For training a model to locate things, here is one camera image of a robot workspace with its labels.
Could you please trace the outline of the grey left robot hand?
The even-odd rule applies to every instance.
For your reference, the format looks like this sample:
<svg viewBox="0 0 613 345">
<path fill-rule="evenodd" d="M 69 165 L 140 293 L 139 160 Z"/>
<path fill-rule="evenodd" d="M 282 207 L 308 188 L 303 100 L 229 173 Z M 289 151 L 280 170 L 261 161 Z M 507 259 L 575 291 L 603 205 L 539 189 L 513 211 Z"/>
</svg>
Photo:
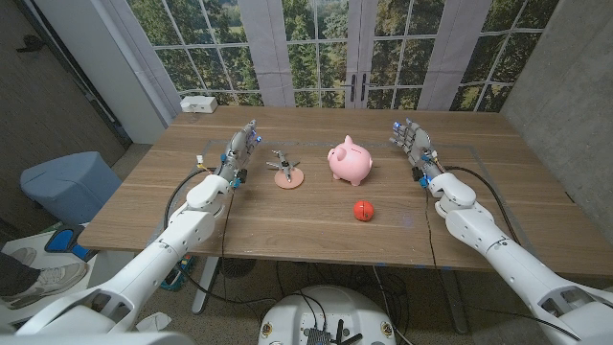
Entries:
<svg viewBox="0 0 613 345">
<path fill-rule="evenodd" d="M 256 128 L 257 121 L 250 121 L 233 135 L 225 151 L 220 155 L 220 165 L 216 168 L 216 175 L 226 179 L 233 189 L 246 181 L 246 165 L 261 141 Z"/>
</svg>

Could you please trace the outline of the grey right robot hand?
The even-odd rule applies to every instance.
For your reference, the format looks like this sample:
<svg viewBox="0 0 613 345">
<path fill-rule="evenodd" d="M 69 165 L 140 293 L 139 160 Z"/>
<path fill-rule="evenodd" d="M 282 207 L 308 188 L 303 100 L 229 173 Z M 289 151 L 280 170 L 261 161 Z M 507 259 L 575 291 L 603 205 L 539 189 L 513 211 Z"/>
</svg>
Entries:
<svg viewBox="0 0 613 345">
<path fill-rule="evenodd" d="M 427 187 L 438 175 L 445 173 L 428 133 L 419 124 L 406 119 L 405 124 L 394 122 L 392 129 L 393 136 L 390 141 L 405 152 L 412 166 L 413 179 L 419 182 L 422 188 Z"/>
</svg>

